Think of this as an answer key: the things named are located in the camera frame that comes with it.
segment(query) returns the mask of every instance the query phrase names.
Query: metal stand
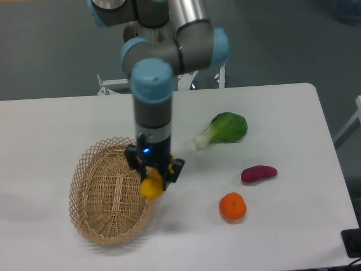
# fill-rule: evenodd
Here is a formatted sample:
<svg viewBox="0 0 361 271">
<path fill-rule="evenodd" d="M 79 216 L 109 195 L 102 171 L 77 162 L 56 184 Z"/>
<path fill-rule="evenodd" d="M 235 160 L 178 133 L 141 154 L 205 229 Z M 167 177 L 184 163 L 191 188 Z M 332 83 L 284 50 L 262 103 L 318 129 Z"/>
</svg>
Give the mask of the metal stand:
<svg viewBox="0 0 361 271">
<path fill-rule="evenodd" d="M 352 117 L 346 122 L 341 130 L 333 138 L 333 145 L 337 150 L 356 130 L 361 123 L 361 96 L 356 99 L 358 110 Z"/>
<path fill-rule="evenodd" d="M 226 76 L 225 63 L 223 63 L 221 68 L 219 69 L 219 74 L 217 73 L 214 76 L 214 81 L 215 81 L 216 84 L 219 85 L 220 89 L 224 89 L 226 87 L 226 84 L 228 82 L 228 78 Z"/>
<path fill-rule="evenodd" d="M 196 77 L 198 71 L 186 73 L 178 76 L 178 90 L 190 90 L 192 82 Z M 112 95 L 130 93 L 128 79 L 118 80 L 102 80 L 100 74 L 97 74 L 100 90 L 98 95 Z"/>
</svg>

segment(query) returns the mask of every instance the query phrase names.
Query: plastic fruit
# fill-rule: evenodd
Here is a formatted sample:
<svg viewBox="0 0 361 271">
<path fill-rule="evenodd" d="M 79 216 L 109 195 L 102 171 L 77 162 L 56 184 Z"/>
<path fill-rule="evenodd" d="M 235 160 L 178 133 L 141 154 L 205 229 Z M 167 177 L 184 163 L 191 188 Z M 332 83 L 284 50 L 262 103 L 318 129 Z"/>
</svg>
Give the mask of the plastic fruit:
<svg viewBox="0 0 361 271">
<path fill-rule="evenodd" d="M 224 218 L 239 220 L 246 214 L 247 206 L 240 194 L 232 192 L 221 199 L 219 210 Z"/>
<path fill-rule="evenodd" d="M 163 193 L 163 178 L 157 169 L 152 169 L 140 186 L 140 195 L 147 200 L 155 200 Z"/>
</svg>

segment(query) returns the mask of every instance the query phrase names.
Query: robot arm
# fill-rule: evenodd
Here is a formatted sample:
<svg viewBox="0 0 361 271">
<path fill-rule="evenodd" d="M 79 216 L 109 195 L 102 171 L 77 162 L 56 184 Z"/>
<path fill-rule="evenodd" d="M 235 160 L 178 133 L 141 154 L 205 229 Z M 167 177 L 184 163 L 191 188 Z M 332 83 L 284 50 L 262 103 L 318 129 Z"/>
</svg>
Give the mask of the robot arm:
<svg viewBox="0 0 361 271">
<path fill-rule="evenodd" d="M 107 26 L 137 20 L 146 28 L 159 28 L 171 14 L 173 40 L 152 43 L 135 37 L 125 43 L 121 53 L 134 98 L 137 131 L 137 146 L 129 146 L 125 156 L 142 181 L 146 167 L 156 168 L 166 190 L 176 182 L 184 165 L 182 159 L 170 154 L 175 76 L 224 63 L 230 53 L 227 35 L 211 26 L 204 0 L 88 1 L 93 15 Z"/>
</svg>

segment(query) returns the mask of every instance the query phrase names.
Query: purple sweet potato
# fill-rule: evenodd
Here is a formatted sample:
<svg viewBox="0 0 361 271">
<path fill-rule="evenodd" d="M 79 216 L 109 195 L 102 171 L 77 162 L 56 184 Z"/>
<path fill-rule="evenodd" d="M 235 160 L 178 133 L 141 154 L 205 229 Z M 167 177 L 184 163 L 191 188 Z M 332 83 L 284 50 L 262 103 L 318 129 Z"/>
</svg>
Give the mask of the purple sweet potato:
<svg viewBox="0 0 361 271">
<path fill-rule="evenodd" d="M 277 175 L 277 169 L 268 165 L 256 165 L 255 167 L 245 169 L 241 174 L 243 182 L 257 182 L 262 179 L 268 179 Z"/>
</svg>

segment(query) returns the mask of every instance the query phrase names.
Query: wicker basket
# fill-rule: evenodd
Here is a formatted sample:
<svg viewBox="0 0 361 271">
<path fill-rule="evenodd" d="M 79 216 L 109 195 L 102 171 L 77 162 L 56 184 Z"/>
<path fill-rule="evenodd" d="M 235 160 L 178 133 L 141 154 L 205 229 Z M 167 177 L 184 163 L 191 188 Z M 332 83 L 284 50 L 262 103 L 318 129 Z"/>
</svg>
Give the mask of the wicker basket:
<svg viewBox="0 0 361 271">
<path fill-rule="evenodd" d="M 139 194 L 140 178 L 124 157 L 135 141 L 98 142 L 79 161 L 70 191 L 70 217 L 85 238 L 115 244 L 136 235 L 147 223 L 153 204 Z"/>
</svg>

